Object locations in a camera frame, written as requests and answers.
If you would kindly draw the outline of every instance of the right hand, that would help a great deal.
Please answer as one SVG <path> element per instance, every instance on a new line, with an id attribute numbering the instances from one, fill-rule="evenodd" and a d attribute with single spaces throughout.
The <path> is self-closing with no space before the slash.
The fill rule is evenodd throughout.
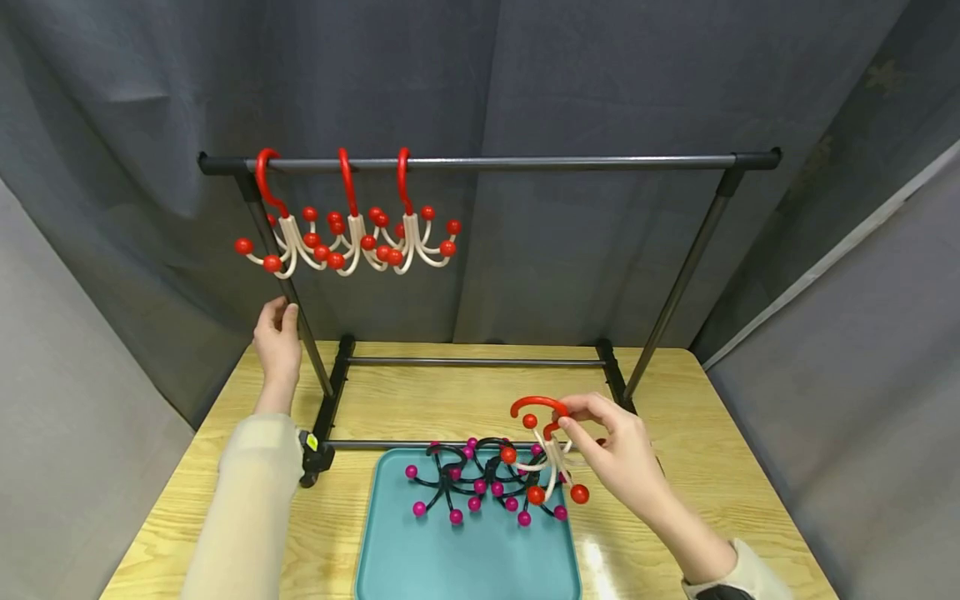
<path id="1" fill-rule="evenodd" d="M 650 445 L 643 421 L 596 393 L 560 398 L 570 411 L 560 427 L 596 472 L 600 482 L 640 519 L 655 516 L 673 496 Z M 607 428 L 598 444 L 577 421 L 594 420 Z"/>

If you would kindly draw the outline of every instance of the white sleeve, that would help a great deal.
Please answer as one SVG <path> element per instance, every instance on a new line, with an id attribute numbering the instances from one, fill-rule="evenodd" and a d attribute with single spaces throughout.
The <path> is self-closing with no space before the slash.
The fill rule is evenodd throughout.
<path id="1" fill-rule="evenodd" d="M 734 540 L 733 549 L 736 550 L 736 566 L 723 579 L 696 586 L 682 582 L 689 600 L 696 600 L 698 593 L 721 585 L 741 589 L 754 600 L 793 600 L 790 588 L 750 546 L 742 540 Z"/>
<path id="2" fill-rule="evenodd" d="M 290 502 L 303 452 L 287 415 L 242 420 L 220 457 L 217 490 L 180 597 L 279 596 Z"/>

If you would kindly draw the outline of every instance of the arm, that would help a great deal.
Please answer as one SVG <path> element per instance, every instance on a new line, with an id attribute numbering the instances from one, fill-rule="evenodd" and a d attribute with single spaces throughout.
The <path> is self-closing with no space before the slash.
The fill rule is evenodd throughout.
<path id="1" fill-rule="evenodd" d="M 253 344 L 263 365 L 260 398 L 220 458 L 217 490 L 181 597 L 276 598 L 290 501 L 303 475 L 290 405 L 300 373 L 297 306 L 267 303 Z"/>
<path id="2" fill-rule="evenodd" d="M 643 421 L 598 394 L 561 398 L 571 418 L 560 427 L 576 443 L 603 485 L 657 534 L 684 573 L 691 599 L 788 600 L 790 590 L 740 540 L 729 543 L 670 490 Z M 603 424 L 603 446 L 578 420 Z"/>

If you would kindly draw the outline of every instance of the horizontal metal bar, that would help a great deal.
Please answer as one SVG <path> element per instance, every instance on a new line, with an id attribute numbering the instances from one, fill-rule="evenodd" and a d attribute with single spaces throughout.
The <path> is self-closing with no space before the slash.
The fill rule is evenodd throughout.
<path id="1" fill-rule="evenodd" d="M 417 440 L 331 440 L 327 444 L 333 446 L 338 450 L 389 450 L 393 448 L 426 448 L 431 445 L 433 442 L 428 442 L 426 440 L 417 441 Z M 466 440 L 458 440 L 456 442 L 441 442 L 444 445 L 464 445 Z M 514 442 L 510 441 L 516 448 L 521 450 L 529 449 L 530 446 L 536 444 L 537 442 Z"/>
<path id="2" fill-rule="evenodd" d="M 205 175 L 238 175 L 252 172 L 255 158 L 207 156 L 197 159 Z M 453 158 L 410 158 L 410 171 L 658 171 L 671 169 L 729 169 L 745 171 L 775 169 L 780 150 L 730 153 L 725 155 L 672 156 L 473 156 Z M 270 170 L 279 173 L 339 173 L 337 158 L 274 158 Z M 391 171 L 396 158 L 354 158 L 353 171 Z"/>
<path id="3" fill-rule="evenodd" d="M 603 367 L 602 360 L 539 358 L 418 358 L 414 356 L 350 356 L 352 366 L 410 365 L 417 367 Z"/>

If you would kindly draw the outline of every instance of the wood grain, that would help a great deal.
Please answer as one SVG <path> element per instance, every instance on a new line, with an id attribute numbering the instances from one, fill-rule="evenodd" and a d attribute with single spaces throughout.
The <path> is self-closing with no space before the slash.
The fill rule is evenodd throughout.
<path id="1" fill-rule="evenodd" d="M 336 344 L 321 343 L 332 362 Z M 624 376 L 639 348 L 618 348 Z M 596 358 L 592 348 L 359 343 L 360 356 Z M 304 361 L 293 417 L 317 415 L 320 390 Z M 104 598 L 174 598 L 216 484 L 233 427 L 256 400 L 261 373 L 248 349 L 110 580 Z M 507 408 L 520 396 L 607 393 L 603 372 L 581 368 L 352 367 L 334 439 L 522 436 Z M 798 599 L 836 598 L 704 372 L 686 350 L 657 351 L 636 394 L 667 478 L 719 531 L 748 542 Z M 351 598 L 379 451 L 342 450 L 294 498 L 280 596 Z M 680 570 L 656 537 L 603 491 L 570 506 L 584 598 L 683 598 Z"/>

